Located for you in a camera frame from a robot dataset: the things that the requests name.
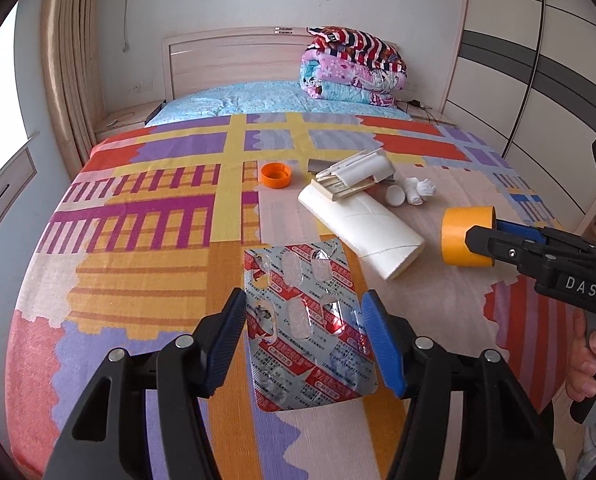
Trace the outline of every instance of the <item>headboard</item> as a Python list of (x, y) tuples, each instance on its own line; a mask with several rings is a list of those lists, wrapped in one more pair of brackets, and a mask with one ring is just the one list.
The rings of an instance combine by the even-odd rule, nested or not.
[(162, 42), (167, 101), (234, 83), (298, 79), (313, 36), (304, 27), (207, 30)]

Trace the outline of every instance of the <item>folded blanket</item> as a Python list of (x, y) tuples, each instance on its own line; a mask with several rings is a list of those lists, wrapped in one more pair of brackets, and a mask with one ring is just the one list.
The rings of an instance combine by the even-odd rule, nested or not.
[(380, 94), (402, 90), (407, 84), (406, 72), (370, 70), (364, 65), (330, 56), (319, 50), (307, 50), (302, 56), (303, 63), (312, 60), (319, 62), (313, 75), (322, 81), (351, 85)]
[(318, 61), (312, 60), (300, 65), (300, 87), (314, 99), (329, 101), (346, 101), (367, 105), (392, 106), (395, 102), (392, 95), (370, 92), (355, 86), (341, 85), (331, 81), (322, 81), (314, 76), (319, 67)]
[(315, 36), (307, 50), (319, 50), (370, 69), (407, 71), (395, 48), (366, 32), (346, 27), (308, 27), (307, 32)]

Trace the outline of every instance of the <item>human hand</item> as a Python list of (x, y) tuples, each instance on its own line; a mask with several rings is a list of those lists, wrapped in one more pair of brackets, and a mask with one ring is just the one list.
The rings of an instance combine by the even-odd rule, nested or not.
[(591, 334), (591, 349), (586, 347), (586, 318), (584, 311), (574, 311), (574, 337), (569, 348), (569, 363), (566, 370), (566, 394), (580, 402), (596, 394), (596, 332)]

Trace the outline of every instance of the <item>striped pillow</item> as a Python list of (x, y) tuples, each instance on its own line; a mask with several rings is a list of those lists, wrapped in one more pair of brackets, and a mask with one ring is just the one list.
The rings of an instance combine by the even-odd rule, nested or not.
[(370, 69), (407, 71), (395, 48), (366, 32), (345, 27), (307, 27), (307, 32), (315, 36), (307, 50), (319, 50)]

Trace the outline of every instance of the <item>screw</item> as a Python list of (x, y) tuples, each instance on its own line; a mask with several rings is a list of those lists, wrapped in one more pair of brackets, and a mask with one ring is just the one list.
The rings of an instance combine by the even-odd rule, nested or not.
[(188, 334), (178, 336), (175, 340), (175, 346), (178, 348), (189, 348), (191, 345), (193, 345), (193, 337)]
[(124, 358), (124, 350), (122, 348), (114, 348), (109, 352), (107, 357), (112, 363), (118, 362)]
[(502, 359), (502, 356), (497, 350), (487, 350), (484, 352), (484, 358), (490, 363), (498, 363)]
[(415, 346), (417, 346), (420, 350), (430, 350), (433, 348), (433, 340), (424, 336), (419, 337), (415, 340)]

